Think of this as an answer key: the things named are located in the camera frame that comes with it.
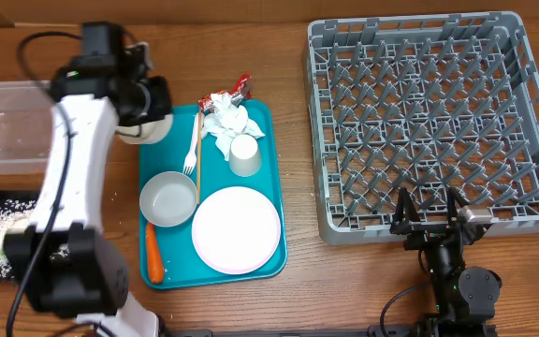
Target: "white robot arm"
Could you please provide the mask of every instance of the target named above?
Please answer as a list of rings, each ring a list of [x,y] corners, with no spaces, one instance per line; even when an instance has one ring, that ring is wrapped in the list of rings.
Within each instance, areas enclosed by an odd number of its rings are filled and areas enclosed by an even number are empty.
[[[81,55],[51,81],[47,94],[57,104],[41,194],[29,227],[4,239],[22,280],[8,336],[22,293],[38,312],[95,322],[108,336],[168,334],[163,319],[128,293],[126,262],[103,237],[101,194],[114,133],[123,126],[141,137],[143,125],[171,113],[165,79],[147,78],[148,45],[125,48],[125,33],[119,25],[85,23]]]

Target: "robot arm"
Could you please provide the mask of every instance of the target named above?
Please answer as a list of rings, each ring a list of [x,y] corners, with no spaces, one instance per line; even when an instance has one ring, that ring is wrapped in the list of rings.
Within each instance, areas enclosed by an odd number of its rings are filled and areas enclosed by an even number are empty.
[[[406,188],[399,192],[390,232],[406,235],[404,249],[419,251],[420,260],[422,253],[425,255],[425,272],[430,276],[438,310],[437,314],[424,315],[411,335],[496,337],[495,327],[486,322],[494,317],[494,303],[503,282],[494,271],[465,268],[463,260],[463,246],[474,244],[484,236],[491,226],[492,215],[486,209],[469,205],[452,187],[446,190],[446,201],[447,221],[423,224],[409,192]]]
[[[138,137],[142,125],[171,113],[165,79],[147,78],[148,45],[125,48],[124,33],[119,25],[85,23],[81,55],[51,81],[57,105],[45,180],[29,227],[7,233],[4,250],[17,280],[29,274],[24,292],[36,311],[61,318],[92,314],[123,336],[157,336],[163,321],[128,293],[126,262],[103,237],[101,222],[105,164],[116,128],[129,127]],[[44,252],[35,256],[43,238]]]

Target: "plastic cup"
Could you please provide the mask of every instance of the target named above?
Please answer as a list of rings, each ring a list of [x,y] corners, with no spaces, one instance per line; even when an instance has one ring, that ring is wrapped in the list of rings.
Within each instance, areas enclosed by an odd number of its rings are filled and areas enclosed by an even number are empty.
[[[250,177],[261,168],[261,153],[257,139],[249,135],[239,135],[230,144],[228,158],[230,169],[241,177]]]

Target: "teal tray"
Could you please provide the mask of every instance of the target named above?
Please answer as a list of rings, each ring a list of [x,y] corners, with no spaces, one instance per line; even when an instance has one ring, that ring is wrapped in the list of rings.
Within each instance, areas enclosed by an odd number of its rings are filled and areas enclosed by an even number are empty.
[[[271,112],[268,107],[257,101],[249,100],[243,103],[249,111],[249,118],[259,124],[266,134],[258,140],[261,151],[262,166],[253,176],[242,178],[232,173],[220,150],[215,147],[215,137],[207,136],[203,140],[201,167],[201,200],[213,192],[229,186],[244,186],[253,188],[265,195],[276,207],[280,215],[282,233],[280,243],[273,257],[260,269],[243,275],[227,275],[208,267],[198,257],[191,237],[192,217],[184,224],[176,227],[156,227],[155,234],[166,275],[164,282],[154,285],[149,281],[147,273],[147,257],[145,252],[145,217],[140,214],[139,220],[139,251],[140,275],[145,283],[155,289],[174,289],[186,286],[204,286],[226,282],[252,280],[271,277],[280,272],[288,257],[284,228],[284,209],[282,205],[282,190],[278,171],[276,143],[271,126]],[[173,109],[174,123],[168,135],[158,143],[141,145],[139,151],[139,183],[140,189],[154,175],[165,171],[182,171],[184,157],[190,146],[193,121],[198,112],[197,105],[180,106]],[[191,174],[197,182],[197,173]]]

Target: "clear plastic bin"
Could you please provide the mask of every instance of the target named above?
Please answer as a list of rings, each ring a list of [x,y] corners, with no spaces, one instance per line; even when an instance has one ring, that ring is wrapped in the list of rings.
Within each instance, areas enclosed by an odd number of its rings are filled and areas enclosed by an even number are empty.
[[[30,81],[0,82],[0,174],[45,171],[51,105]]]

